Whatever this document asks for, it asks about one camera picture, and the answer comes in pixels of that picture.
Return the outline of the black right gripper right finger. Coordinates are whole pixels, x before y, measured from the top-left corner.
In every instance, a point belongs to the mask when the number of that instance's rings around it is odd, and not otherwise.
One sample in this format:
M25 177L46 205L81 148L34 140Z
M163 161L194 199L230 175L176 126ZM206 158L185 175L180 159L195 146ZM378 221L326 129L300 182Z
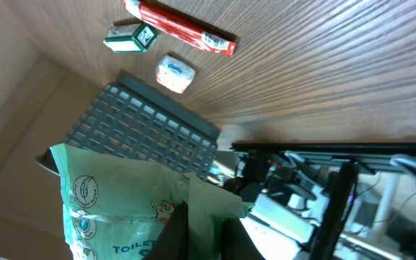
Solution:
M226 219L221 232L222 260L264 260L239 219Z

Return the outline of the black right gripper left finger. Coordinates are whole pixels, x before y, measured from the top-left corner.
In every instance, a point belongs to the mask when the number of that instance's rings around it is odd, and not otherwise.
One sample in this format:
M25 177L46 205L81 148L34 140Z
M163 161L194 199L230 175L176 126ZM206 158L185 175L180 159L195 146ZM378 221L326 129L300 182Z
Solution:
M183 202L175 208L145 260L187 260L188 238L188 206Z

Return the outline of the mint toilet wipes pack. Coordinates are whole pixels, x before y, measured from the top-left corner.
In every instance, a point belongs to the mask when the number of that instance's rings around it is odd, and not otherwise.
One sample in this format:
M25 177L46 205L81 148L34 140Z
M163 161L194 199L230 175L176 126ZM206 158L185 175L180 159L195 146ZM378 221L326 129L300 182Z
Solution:
M176 207L188 206L188 257L219 259L222 223L251 204L193 173L67 144L51 147L60 174L65 241L74 259L143 259Z

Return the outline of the red white tissue pack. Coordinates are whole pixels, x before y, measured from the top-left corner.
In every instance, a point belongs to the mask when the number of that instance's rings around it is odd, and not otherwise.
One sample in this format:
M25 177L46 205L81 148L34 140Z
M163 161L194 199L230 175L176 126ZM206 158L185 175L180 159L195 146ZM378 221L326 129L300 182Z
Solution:
M196 71L184 62L164 56L156 67L156 80L172 92L183 94L193 82Z

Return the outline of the green white gum box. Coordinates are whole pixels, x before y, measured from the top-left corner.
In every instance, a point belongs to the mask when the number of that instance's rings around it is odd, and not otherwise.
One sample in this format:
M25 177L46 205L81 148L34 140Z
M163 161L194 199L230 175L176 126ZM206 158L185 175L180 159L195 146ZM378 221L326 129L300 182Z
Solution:
M146 23L111 27L103 43L114 53L144 53L157 40L157 31Z

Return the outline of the red snack stick packet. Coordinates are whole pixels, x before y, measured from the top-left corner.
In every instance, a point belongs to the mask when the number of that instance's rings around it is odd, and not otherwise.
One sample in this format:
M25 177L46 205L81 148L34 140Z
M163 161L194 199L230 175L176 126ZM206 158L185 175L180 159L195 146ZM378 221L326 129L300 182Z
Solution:
M234 53L235 42L215 35L180 15L140 0L123 0L123 3L136 18L195 48L229 57Z

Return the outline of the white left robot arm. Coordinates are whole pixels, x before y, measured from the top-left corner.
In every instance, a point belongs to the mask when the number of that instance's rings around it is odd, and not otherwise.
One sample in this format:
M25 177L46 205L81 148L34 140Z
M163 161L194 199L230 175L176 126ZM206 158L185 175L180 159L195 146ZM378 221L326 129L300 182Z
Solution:
M237 152L225 189L254 204L251 216L294 240L307 259L331 259L354 207L359 163L295 150Z

